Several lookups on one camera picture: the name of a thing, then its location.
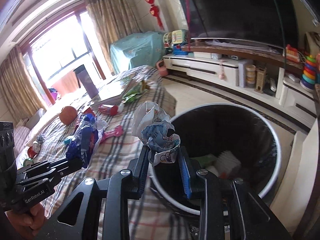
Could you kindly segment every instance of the blue snack package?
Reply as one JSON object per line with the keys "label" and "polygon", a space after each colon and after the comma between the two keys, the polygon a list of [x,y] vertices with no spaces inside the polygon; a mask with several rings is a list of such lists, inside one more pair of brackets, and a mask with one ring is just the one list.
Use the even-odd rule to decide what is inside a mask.
{"label": "blue snack package", "polygon": [[98,148],[102,139],[102,133],[108,127],[108,123],[93,114],[84,114],[66,152],[66,158],[81,159],[82,167],[87,168],[92,155]]}

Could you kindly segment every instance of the television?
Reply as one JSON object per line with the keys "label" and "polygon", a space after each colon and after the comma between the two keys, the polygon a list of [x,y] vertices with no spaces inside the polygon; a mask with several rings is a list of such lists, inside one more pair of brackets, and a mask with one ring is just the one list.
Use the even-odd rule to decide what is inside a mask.
{"label": "television", "polygon": [[[187,18],[186,0],[180,2]],[[188,10],[193,39],[254,41],[278,48],[298,46],[292,0],[188,0]]]}

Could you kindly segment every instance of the tile floor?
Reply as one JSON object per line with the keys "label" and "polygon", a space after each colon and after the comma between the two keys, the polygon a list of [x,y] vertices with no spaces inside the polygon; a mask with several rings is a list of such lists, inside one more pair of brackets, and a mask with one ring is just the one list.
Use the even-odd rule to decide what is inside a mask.
{"label": "tile floor", "polygon": [[172,94],[176,100],[177,100],[177,108],[176,108],[176,114],[179,114],[183,111],[186,111],[190,108],[193,108],[195,106],[207,104],[207,103],[222,103],[222,102],[229,102],[228,100],[221,98],[216,95],[212,95],[208,92],[202,91],[200,89],[191,87],[186,84],[181,84],[178,82],[175,82],[173,80],[177,81],[183,81],[184,83],[188,83],[191,85],[196,85],[198,87],[205,88],[207,90],[210,90],[212,92],[218,93],[222,95],[222,97],[228,97],[231,99],[234,99],[242,104],[245,104],[253,109],[256,109],[268,116],[270,116],[271,120],[281,122],[283,125],[278,125],[274,122],[270,122],[272,127],[275,129],[279,140],[281,144],[281,151],[282,151],[282,163],[281,163],[281,170],[279,174],[279,178],[282,179],[285,169],[287,167],[290,153],[291,153],[291,143],[294,138],[295,131],[301,130],[298,126],[291,123],[290,121],[286,120],[285,118],[279,116],[278,114],[273,113],[272,111],[265,109],[262,106],[259,106],[255,103],[252,103],[246,99],[243,99],[239,96],[233,95],[231,93],[225,92],[223,90],[217,89],[215,87],[204,85],[199,82],[195,81],[188,81],[187,79],[176,77],[176,76],[168,76],[169,79],[163,79],[163,85],[165,86],[166,90]]}

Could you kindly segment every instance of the screw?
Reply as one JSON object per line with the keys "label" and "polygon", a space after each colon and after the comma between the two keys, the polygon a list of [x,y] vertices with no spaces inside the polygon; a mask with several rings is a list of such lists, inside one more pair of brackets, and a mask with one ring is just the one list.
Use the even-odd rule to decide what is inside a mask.
{"label": "screw", "polygon": [[131,171],[129,171],[129,170],[122,170],[120,173],[121,173],[121,175],[123,175],[123,176],[127,176],[127,175],[129,175],[129,174],[131,173]]}
{"label": "screw", "polygon": [[200,175],[204,176],[204,175],[207,175],[207,174],[208,174],[208,171],[205,170],[205,169],[201,169],[201,170],[198,171],[198,173],[199,173]]}
{"label": "screw", "polygon": [[86,184],[86,185],[91,185],[93,182],[94,182],[93,178],[86,178],[84,180],[84,184]]}
{"label": "screw", "polygon": [[243,179],[241,179],[241,178],[236,178],[236,179],[235,179],[235,183],[236,183],[236,184],[243,184]]}

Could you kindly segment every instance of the curtain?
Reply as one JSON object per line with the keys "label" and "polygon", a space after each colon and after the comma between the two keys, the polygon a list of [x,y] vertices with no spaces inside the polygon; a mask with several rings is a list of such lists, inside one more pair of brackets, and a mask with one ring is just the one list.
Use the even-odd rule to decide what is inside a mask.
{"label": "curtain", "polygon": [[84,0],[111,73],[110,44],[141,32],[127,0]]}
{"label": "curtain", "polygon": [[18,46],[10,51],[0,65],[0,90],[15,123],[20,119],[31,118],[40,108],[47,109],[27,71]]}

